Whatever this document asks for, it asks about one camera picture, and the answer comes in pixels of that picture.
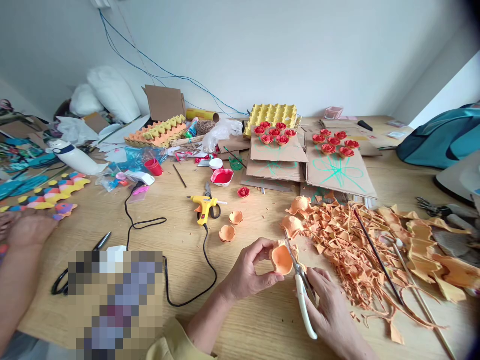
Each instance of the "egg carton cup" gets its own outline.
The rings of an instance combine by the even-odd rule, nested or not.
[[[153,139],[146,139],[144,137],[145,133],[149,133],[150,130],[153,130],[160,125],[162,125],[161,121],[155,122],[148,127],[144,127],[136,133],[130,134],[129,137],[125,137],[125,142],[134,148],[169,148],[170,142],[172,140],[180,139],[187,130],[187,125],[182,122],[177,126],[172,126],[170,130],[166,130],[164,134],[160,134],[160,136],[154,137]]]
[[[269,122],[275,126],[277,123],[284,123],[287,128],[297,129],[302,117],[297,117],[295,105],[254,105],[250,113],[250,119],[245,126],[244,137],[252,136],[252,126],[260,126],[260,123]]]

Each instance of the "pink egg carton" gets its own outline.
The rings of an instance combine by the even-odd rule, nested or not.
[[[161,134],[154,139],[147,140],[144,138],[143,134],[149,132],[151,129],[157,127],[160,124],[160,121],[155,122],[153,125],[149,125],[148,127],[144,127],[136,133],[130,134],[129,137],[125,137],[125,142],[135,148],[169,148],[170,141],[180,139],[185,133],[185,130],[187,129],[187,125],[182,122],[180,125],[173,126],[171,130],[167,130],[164,134]]]

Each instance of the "red cup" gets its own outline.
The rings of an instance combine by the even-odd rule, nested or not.
[[[150,170],[153,176],[160,176],[164,173],[162,166],[157,159],[148,160],[145,167]]]

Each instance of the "hand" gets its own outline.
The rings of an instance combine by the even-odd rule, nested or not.
[[[270,258],[270,250],[274,245],[275,241],[261,237],[241,251],[230,273],[218,286],[220,293],[228,301],[248,298],[285,280],[278,272],[271,271],[258,276],[255,271],[256,264]]]
[[[12,226],[7,241],[11,247],[31,245],[43,246],[55,228],[58,221],[41,211],[24,211],[18,221]]]
[[[307,277],[319,297],[318,309],[305,296],[311,326],[319,338],[342,359],[377,359],[370,345],[357,330],[347,309],[340,287],[330,274],[319,268],[308,268]]]

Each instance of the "sleeve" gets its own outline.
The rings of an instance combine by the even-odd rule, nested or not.
[[[198,350],[185,333],[176,318],[171,318],[164,331],[164,336],[148,349],[146,360],[212,360],[216,355],[207,355]]]

